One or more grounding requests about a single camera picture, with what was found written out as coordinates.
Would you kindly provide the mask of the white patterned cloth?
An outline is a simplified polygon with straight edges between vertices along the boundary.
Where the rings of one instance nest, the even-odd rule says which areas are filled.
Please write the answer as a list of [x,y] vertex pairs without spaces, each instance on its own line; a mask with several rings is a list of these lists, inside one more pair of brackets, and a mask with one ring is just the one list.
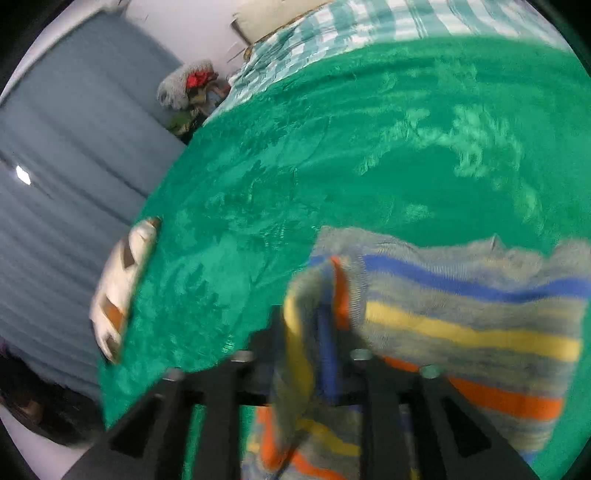
[[143,219],[114,245],[89,309],[95,341],[111,364],[119,360],[136,286],[156,243],[161,220]]

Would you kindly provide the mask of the clutter pile with red item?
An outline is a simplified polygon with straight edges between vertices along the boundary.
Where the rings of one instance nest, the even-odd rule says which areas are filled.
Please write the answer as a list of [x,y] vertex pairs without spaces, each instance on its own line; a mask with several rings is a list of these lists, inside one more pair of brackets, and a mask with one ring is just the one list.
[[167,130],[187,145],[230,92],[228,81],[214,70],[211,60],[186,63],[158,85],[156,99],[174,111]]

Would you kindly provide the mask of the green plush blanket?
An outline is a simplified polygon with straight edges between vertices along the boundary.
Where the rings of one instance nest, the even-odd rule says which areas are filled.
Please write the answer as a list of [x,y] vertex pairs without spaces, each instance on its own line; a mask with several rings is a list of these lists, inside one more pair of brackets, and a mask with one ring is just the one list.
[[[283,125],[204,125],[139,212],[161,220],[116,365],[103,365],[113,425],[170,367],[204,370],[266,326],[323,227],[421,248],[496,237],[549,256],[590,245],[590,78],[526,119],[486,114],[419,133],[388,113]],[[582,348],[548,442],[526,460],[562,477],[590,436],[590,302]]]

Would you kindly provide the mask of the striped knit sweater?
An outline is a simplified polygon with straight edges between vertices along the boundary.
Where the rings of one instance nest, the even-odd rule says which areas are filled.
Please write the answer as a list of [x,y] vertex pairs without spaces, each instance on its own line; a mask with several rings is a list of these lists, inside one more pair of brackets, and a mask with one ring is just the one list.
[[551,437],[582,348],[590,245],[549,256],[492,237],[421,248],[323,227],[283,300],[287,351],[242,460],[245,479],[355,479],[362,418],[342,390],[338,331],[388,365],[441,367],[525,460]]

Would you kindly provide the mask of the teal checkered bed sheet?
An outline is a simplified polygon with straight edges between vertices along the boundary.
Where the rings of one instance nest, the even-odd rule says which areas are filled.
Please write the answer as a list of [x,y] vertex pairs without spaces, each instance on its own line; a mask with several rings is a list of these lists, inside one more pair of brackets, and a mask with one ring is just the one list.
[[586,71],[522,1],[332,1],[252,48],[214,129],[382,113],[419,133],[577,97]]

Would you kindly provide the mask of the blue grey curtain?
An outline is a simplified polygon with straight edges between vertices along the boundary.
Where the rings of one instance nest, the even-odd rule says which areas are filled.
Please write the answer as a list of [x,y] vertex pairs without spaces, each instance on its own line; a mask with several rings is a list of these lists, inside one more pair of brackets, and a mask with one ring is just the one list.
[[90,398],[94,289],[183,149],[156,99],[176,67],[138,27],[99,13],[1,105],[1,336],[41,377]]

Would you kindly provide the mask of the cream headboard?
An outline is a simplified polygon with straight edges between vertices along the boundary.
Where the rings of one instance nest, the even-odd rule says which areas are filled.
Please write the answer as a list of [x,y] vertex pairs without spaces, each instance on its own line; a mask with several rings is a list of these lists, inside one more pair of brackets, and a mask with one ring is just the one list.
[[253,45],[325,4],[328,4],[328,1],[239,1],[230,26],[247,45]]

